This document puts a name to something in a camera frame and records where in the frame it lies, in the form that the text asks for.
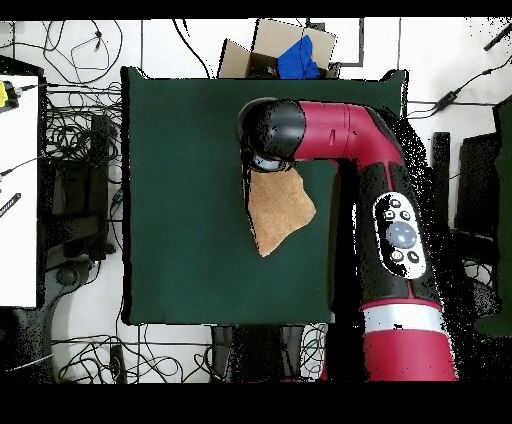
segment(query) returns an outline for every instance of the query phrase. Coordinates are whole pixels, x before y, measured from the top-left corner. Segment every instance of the green table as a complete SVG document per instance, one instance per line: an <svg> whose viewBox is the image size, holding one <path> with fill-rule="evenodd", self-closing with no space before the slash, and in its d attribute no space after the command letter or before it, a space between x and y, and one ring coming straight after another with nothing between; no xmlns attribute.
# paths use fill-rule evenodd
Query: green table
<svg viewBox="0 0 512 424"><path fill-rule="evenodd" d="M301 163L317 213L261 258L245 215L240 109L259 97L361 103L401 113L406 71L383 81L146 79L123 68L125 306L128 324L330 320L334 166Z"/></svg>
<svg viewBox="0 0 512 424"><path fill-rule="evenodd" d="M496 316L477 322L482 334L493 337L512 336L512 96L494 107L496 131L501 138L501 150L496 159L500 176L500 220L498 223L498 291L502 310Z"/></svg>

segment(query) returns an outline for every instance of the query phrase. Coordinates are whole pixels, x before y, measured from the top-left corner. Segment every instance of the blue cloth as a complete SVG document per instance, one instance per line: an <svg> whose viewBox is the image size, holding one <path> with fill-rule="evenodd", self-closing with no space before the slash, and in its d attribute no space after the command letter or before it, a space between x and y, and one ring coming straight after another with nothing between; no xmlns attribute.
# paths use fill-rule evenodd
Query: blue cloth
<svg viewBox="0 0 512 424"><path fill-rule="evenodd" d="M281 79L314 79L320 75L311 59L313 43L309 35L302 37L277 59Z"/></svg>

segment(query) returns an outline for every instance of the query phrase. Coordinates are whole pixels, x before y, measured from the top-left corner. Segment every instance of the white stripe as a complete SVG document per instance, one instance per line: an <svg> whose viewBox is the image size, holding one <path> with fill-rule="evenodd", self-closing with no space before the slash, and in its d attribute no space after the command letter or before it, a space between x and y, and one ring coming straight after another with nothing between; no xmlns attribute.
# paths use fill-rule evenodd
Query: white stripe
<svg viewBox="0 0 512 424"><path fill-rule="evenodd" d="M364 322L365 333L393 329L445 333L441 311L426 305L395 303L374 306L364 310Z"/></svg>

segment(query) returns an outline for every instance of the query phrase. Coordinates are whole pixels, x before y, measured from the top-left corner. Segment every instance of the cardboard box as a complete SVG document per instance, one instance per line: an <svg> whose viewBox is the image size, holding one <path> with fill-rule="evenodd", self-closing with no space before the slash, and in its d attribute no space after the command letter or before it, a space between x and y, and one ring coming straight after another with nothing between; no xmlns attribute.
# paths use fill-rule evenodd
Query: cardboard box
<svg viewBox="0 0 512 424"><path fill-rule="evenodd" d="M251 51L234 41L224 41L217 78L247 78L252 68L270 66L277 69L277 58L306 35L313 43L312 59L321 77L337 78L339 68L329 69L335 35L272 19L258 19L256 22Z"/></svg>

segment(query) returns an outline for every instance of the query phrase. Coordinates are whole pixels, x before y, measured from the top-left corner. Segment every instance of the brown cloth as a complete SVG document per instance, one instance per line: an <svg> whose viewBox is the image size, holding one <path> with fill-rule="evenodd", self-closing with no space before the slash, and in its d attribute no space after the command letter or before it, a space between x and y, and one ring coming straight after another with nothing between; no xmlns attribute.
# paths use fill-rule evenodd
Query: brown cloth
<svg viewBox="0 0 512 424"><path fill-rule="evenodd" d="M251 171L249 213L261 256L270 255L294 231L315 216L315 205L304 191L295 169L260 173Z"/></svg>

